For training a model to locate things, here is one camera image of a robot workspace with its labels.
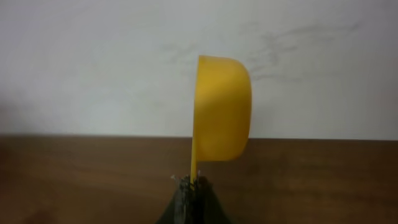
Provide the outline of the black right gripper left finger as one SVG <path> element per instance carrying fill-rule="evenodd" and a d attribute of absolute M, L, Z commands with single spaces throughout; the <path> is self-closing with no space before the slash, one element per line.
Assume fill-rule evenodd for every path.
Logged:
<path fill-rule="evenodd" d="M 176 189 L 172 199 L 155 224 L 192 224 L 194 188 L 190 176 L 172 176 Z"/>

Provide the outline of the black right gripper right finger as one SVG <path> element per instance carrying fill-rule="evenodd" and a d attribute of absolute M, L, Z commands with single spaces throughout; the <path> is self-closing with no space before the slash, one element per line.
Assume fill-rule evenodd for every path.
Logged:
<path fill-rule="evenodd" d="M 200 174 L 194 180 L 194 224 L 232 224 L 212 183 Z"/>

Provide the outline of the yellow plastic measuring scoop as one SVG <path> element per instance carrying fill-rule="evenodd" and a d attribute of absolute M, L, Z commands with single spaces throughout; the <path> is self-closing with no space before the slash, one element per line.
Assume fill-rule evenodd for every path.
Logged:
<path fill-rule="evenodd" d="M 199 56 L 193 107 L 192 185 L 198 179 L 198 162 L 230 161 L 243 153 L 251 110 L 251 79 L 245 66 L 232 58 Z"/>

